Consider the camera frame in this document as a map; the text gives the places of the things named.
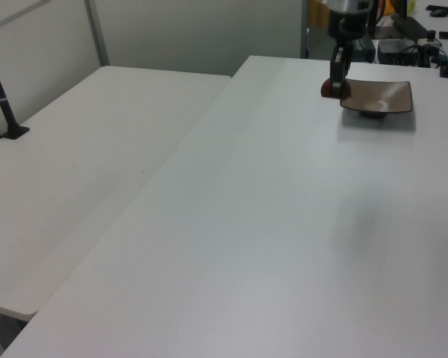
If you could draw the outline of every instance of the white partition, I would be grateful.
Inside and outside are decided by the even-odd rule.
[[[50,0],[0,0],[0,26]]]
[[[84,0],[51,0],[0,27],[0,78],[20,123],[98,68]]]
[[[233,75],[251,54],[300,57],[306,0],[90,2],[114,66]]]

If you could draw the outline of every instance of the square plate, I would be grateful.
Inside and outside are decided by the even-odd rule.
[[[348,95],[340,105],[368,114],[404,113],[413,110],[410,82],[346,80]]]

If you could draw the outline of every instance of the table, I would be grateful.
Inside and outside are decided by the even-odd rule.
[[[0,140],[0,313],[44,305],[228,81],[103,67]]]
[[[440,31],[448,31],[448,17],[431,17],[430,11],[425,10],[428,5],[448,7],[448,0],[417,0],[415,10],[409,14],[427,30],[435,30],[437,39]],[[442,49],[448,54],[448,40],[440,40]]]
[[[448,357],[448,79],[352,64],[411,82],[375,121],[328,70],[250,57],[3,357]]]

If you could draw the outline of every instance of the yellow object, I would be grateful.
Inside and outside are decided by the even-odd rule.
[[[387,3],[385,4],[385,15],[390,15],[391,13],[395,12],[395,9],[393,8],[393,6],[391,6],[390,0],[384,0]],[[415,9],[415,2],[416,0],[410,0],[408,2],[408,9],[407,9],[407,13],[410,13],[411,11],[413,11]]]

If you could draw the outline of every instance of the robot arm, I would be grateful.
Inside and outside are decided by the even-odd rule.
[[[328,0],[329,36],[337,40],[330,62],[330,78],[322,85],[324,97],[342,98],[345,93],[345,77],[349,71],[353,53],[353,41],[367,32],[368,15],[373,0]]]

